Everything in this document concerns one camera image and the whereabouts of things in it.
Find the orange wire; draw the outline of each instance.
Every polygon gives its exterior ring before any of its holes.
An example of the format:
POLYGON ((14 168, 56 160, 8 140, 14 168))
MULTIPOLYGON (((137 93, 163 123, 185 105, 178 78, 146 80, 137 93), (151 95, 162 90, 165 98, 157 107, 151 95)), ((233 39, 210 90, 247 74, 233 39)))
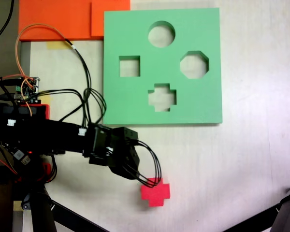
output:
POLYGON ((16 77, 16 76, 21 76, 23 78, 27 78, 27 79, 33 80, 32 77, 29 77, 29 76, 26 76, 26 75, 23 75, 23 74, 8 75, 8 76, 4 76, 2 79, 5 80, 7 78, 16 77))
MULTIPOLYGON (((25 83, 26 81, 27 81, 27 80, 24 79, 24 81, 23 81, 23 83, 21 83, 21 87, 20 87, 21 96, 22 96, 22 98, 23 98, 24 100, 25 100, 25 96, 24 96, 24 93, 23 93, 23 86, 24 86, 24 83, 25 83)), ((26 105, 27 105, 27 107, 28 107, 28 109, 29 109, 29 111, 30 111, 30 116, 32 117, 32 110, 31 110, 31 108, 30 108, 28 102, 25 102, 25 103, 26 103, 26 105)))
MULTIPOLYGON (((25 75, 25 72, 24 72, 24 70, 23 70, 23 68, 21 67, 21 65, 20 65, 20 61, 19 61, 19 57, 18 57, 18 43, 19 43, 19 39, 20 39, 20 37, 22 36, 22 34, 26 31, 26 30, 28 30, 28 29, 30 29, 30 28, 33 28, 33 27, 46 27, 46 28, 49 28, 49 29, 52 29, 52 30, 54 30, 55 32, 57 32, 63 39, 66 39, 66 37, 58 30, 58 29, 56 29, 55 27, 52 27, 52 26, 50 26, 50 25, 47 25, 47 24, 43 24, 43 23, 35 23, 35 24, 31 24, 31 25, 28 25, 28 26, 26 26, 26 27, 24 27, 22 30, 21 30, 21 32, 19 33, 19 35, 18 35, 18 37, 17 37, 17 39, 16 39, 16 43, 15 43, 15 59, 16 59, 16 63, 17 63, 17 66, 18 66, 18 69, 19 69, 19 71, 20 71, 20 73, 22 74, 22 76, 24 77, 24 81, 23 81, 23 83, 22 83, 22 85, 21 85, 21 95, 22 95, 22 97, 23 97, 23 99, 25 99, 25 97, 24 97, 24 94, 23 94, 23 85, 24 85, 24 82, 27 82, 27 85, 28 86, 32 86, 30 83, 29 83, 29 81, 27 80, 29 77, 28 76, 26 76, 25 75)), ((31 108, 30 108, 30 106, 29 106, 29 104, 28 104, 28 102, 26 102, 26 105, 28 106, 28 108, 29 108, 29 110, 30 110, 30 116, 32 116, 32 111, 31 111, 31 108)))
POLYGON ((17 175, 17 173, 12 168, 10 168, 5 162, 3 162, 2 160, 0 160, 0 162, 3 163, 6 167, 8 167, 8 169, 10 169, 12 171, 12 173, 17 175))
POLYGON ((15 58, 16 58, 16 63, 17 63, 17 66, 18 66, 18 69, 19 69, 20 73, 23 74, 23 75, 25 75, 25 72, 24 72, 23 68, 22 68, 21 65, 20 65, 19 57, 18 57, 18 43, 19 43, 19 39, 20 39, 20 37, 22 36, 22 34, 23 34, 26 30, 28 30, 28 29, 30 29, 30 28, 32 28, 32 27, 40 27, 40 26, 42 26, 42 27, 46 27, 46 28, 50 28, 50 29, 56 31, 56 32, 57 32, 57 33, 58 33, 58 34, 59 34, 63 39, 66 39, 66 37, 64 37, 64 35, 63 35, 63 34, 62 34, 58 29, 56 29, 55 27, 52 27, 52 26, 50 26, 50 25, 47 25, 47 24, 43 24, 43 23, 35 23, 35 24, 31 24, 31 25, 28 25, 28 26, 26 26, 25 28, 23 28, 23 29, 21 30, 21 32, 19 33, 19 35, 18 35, 18 37, 17 37, 17 39, 16 39, 16 43, 15 43, 15 58))

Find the orange foam board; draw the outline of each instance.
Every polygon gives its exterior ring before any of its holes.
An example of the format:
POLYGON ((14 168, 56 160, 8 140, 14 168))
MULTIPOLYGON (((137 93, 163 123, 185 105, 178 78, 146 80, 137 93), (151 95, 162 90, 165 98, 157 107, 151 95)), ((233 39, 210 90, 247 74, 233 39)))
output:
MULTIPOLYGON (((34 23, 49 24, 70 40, 91 38, 91 0, 19 0, 20 32, 34 23)), ((62 38, 51 29, 32 28, 21 41, 56 41, 62 38)))
MULTIPOLYGON (((25 26, 43 23, 57 28, 69 40, 101 40, 104 11, 130 10, 130 0, 19 0, 20 32, 25 26)), ((62 38, 45 27, 31 28, 21 41, 58 41, 62 38)))
POLYGON ((102 40, 104 37, 104 12, 129 11, 130 0, 92 0, 91 37, 102 40))

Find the black metal stand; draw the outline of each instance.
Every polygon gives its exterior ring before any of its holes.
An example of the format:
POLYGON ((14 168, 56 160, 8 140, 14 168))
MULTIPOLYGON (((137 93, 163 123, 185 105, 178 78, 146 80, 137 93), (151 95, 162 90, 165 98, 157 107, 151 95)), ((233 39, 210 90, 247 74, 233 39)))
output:
POLYGON ((55 221, 74 232, 109 232, 51 200, 44 185, 35 186, 21 206, 31 210, 34 232, 57 232, 55 221))
POLYGON ((290 190, 279 204, 233 226, 224 232, 290 232, 290 190))

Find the red cross-shaped block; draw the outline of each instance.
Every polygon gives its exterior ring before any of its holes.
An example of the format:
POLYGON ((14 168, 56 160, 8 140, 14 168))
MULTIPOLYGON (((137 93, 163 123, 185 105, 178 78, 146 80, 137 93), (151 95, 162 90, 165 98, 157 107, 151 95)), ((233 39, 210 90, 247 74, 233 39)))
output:
POLYGON ((170 198, 170 184, 164 184, 162 178, 160 183, 153 188, 142 185, 141 196, 142 200, 149 201, 149 207, 163 206, 164 199, 170 198))

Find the green foam board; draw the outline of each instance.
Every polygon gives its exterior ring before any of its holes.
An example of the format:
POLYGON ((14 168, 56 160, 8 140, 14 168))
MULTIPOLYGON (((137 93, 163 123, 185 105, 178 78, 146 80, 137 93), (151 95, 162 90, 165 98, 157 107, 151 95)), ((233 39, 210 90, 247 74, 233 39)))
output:
POLYGON ((221 123, 219 8, 105 12, 104 19, 105 124, 221 123), (148 34, 155 25, 171 25, 174 41, 153 46, 148 34), (201 79, 180 71, 187 54, 208 61, 201 79), (138 58, 140 74, 120 77, 120 60, 138 58), (148 93, 167 84, 176 91, 168 112, 155 112, 148 93))

